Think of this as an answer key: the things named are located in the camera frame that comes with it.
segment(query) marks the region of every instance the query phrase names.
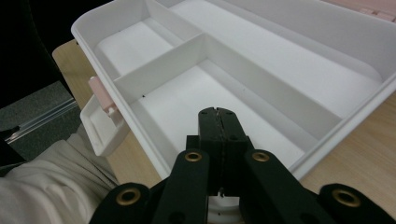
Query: wooden table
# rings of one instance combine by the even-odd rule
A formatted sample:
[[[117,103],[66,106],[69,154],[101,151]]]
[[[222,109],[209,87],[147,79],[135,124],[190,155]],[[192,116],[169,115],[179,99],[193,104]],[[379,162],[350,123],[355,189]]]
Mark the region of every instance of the wooden table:
[[[91,64],[76,40],[61,45],[52,55],[82,108],[92,97],[88,80],[96,74]],[[152,187],[161,180],[132,132],[107,160],[120,183],[137,182]],[[314,192],[331,183],[348,185],[396,219],[396,92],[301,183]]]

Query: beige fabric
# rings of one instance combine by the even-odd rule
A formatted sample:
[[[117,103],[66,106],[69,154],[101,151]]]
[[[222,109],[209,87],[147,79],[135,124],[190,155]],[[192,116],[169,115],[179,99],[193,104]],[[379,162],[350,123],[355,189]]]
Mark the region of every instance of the beige fabric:
[[[89,223],[117,185],[81,125],[66,141],[0,178],[0,223]]]

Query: floor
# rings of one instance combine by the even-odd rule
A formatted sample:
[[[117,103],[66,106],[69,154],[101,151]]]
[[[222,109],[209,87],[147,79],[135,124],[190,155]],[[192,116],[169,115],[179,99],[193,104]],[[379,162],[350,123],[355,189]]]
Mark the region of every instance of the floor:
[[[30,161],[74,133],[81,123],[79,113],[76,101],[58,81],[1,108],[0,130],[20,127],[6,142]]]

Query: plastic organizer box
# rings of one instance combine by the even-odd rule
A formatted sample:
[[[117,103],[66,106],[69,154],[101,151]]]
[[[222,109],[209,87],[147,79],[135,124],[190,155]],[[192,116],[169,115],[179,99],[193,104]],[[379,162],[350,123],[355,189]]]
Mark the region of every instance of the plastic organizer box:
[[[162,178],[202,109],[235,112],[301,178],[396,90],[395,23],[321,1],[115,0],[72,34],[115,105],[81,112],[96,154],[129,127]],[[216,219],[233,199],[209,208],[237,218]]]

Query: tray compartment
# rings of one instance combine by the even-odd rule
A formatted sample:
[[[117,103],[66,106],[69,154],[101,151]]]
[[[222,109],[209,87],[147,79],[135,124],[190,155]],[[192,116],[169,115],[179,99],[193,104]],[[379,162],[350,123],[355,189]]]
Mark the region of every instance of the tray compartment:
[[[371,65],[227,2],[158,1],[341,118],[382,84]]]
[[[235,112],[255,148],[274,152],[287,167],[341,120],[210,35],[168,51],[115,85],[125,100],[123,114],[132,115],[130,125],[140,128],[168,172],[207,107]]]
[[[201,33],[156,2],[127,0],[96,8],[73,26],[96,70],[111,80]]]

